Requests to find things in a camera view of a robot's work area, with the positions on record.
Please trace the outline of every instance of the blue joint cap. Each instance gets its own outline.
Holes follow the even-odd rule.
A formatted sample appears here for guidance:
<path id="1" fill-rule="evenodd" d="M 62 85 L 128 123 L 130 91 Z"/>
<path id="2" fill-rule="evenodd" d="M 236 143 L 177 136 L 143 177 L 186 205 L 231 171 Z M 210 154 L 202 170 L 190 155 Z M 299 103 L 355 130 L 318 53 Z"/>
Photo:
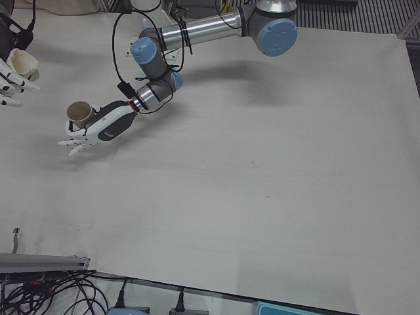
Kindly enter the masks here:
<path id="1" fill-rule="evenodd" d="M 172 72 L 172 80 L 175 84 L 175 90 L 179 90 L 184 85 L 184 80 L 178 72 Z"/>
<path id="2" fill-rule="evenodd" d="M 264 26 L 255 43 L 263 54 L 275 57 L 288 51 L 295 44 L 296 38 L 297 27 L 294 21 L 280 18 Z"/>
<path id="3" fill-rule="evenodd" d="M 136 60 L 139 65 L 143 66 L 154 60 L 158 53 L 158 48 L 149 37 L 141 37 L 131 45 L 130 51 L 134 60 Z"/>

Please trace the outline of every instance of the white table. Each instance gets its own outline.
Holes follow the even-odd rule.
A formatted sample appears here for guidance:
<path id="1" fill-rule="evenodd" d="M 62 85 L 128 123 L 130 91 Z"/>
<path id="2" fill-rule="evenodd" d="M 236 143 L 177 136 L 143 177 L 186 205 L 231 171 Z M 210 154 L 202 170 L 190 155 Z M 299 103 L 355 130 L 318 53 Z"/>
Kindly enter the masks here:
<path id="1" fill-rule="evenodd" d="M 165 109 L 72 159 L 56 145 L 67 106 L 124 99 L 115 17 L 39 13 L 43 94 L 0 108 L 0 251 L 20 226 L 21 253 L 86 255 L 103 272 L 420 314 L 420 103 L 403 42 L 300 29 L 278 58 L 250 39 L 197 45 Z M 133 19 L 117 38 L 132 82 Z"/>

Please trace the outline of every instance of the blue container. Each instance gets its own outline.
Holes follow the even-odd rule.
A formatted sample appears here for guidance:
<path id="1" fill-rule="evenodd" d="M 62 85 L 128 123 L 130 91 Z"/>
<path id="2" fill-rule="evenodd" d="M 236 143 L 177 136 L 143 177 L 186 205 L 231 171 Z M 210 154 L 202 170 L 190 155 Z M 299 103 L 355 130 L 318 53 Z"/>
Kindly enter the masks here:
<path id="1" fill-rule="evenodd" d="M 269 304 L 264 302 L 256 302 L 254 307 L 254 315 L 319 315 L 318 313 L 308 312 L 281 305 Z"/>

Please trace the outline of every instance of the robotic arm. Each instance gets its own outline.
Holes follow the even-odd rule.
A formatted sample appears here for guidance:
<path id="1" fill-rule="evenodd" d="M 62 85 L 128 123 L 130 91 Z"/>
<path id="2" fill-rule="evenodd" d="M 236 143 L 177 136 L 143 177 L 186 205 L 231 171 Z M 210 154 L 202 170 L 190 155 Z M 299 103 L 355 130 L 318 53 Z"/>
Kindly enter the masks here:
<path id="1" fill-rule="evenodd" d="M 297 38 L 296 9 L 292 0 L 260 0 L 222 15 L 188 23 L 181 21 L 160 29 L 143 29 L 131 46 L 131 53 L 149 82 L 128 101 L 96 108 L 96 115 L 80 130 L 74 131 L 72 122 L 68 121 L 66 132 L 70 139 L 58 144 L 72 146 L 72 156 L 98 142 L 111 141 L 131 126 L 137 114 L 150 114 L 150 108 L 180 89 L 182 78 L 176 69 L 167 65 L 163 51 L 237 35 L 251 37 L 267 56 L 285 53 Z"/>

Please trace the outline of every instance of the paper cup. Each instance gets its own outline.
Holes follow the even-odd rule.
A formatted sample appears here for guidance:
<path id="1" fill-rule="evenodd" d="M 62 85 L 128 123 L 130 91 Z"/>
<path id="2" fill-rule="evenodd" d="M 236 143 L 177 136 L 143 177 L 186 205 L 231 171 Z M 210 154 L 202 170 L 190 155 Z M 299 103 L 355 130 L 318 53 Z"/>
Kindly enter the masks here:
<path id="1" fill-rule="evenodd" d="M 95 115 L 92 106 L 86 102 L 74 102 L 67 108 L 67 118 L 78 126 L 84 128 L 90 118 Z"/>
<path id="2" fill-rule="evenodd" d="M 26 51 L 21 51 L 17 48 L 13 49 L 7 58 L 7 64 L 12 68 L 12 70 L 25 79 L 31 79 L 31 81 L 34 81 L 33 78 L 39 77 L 39 62 Z"/>

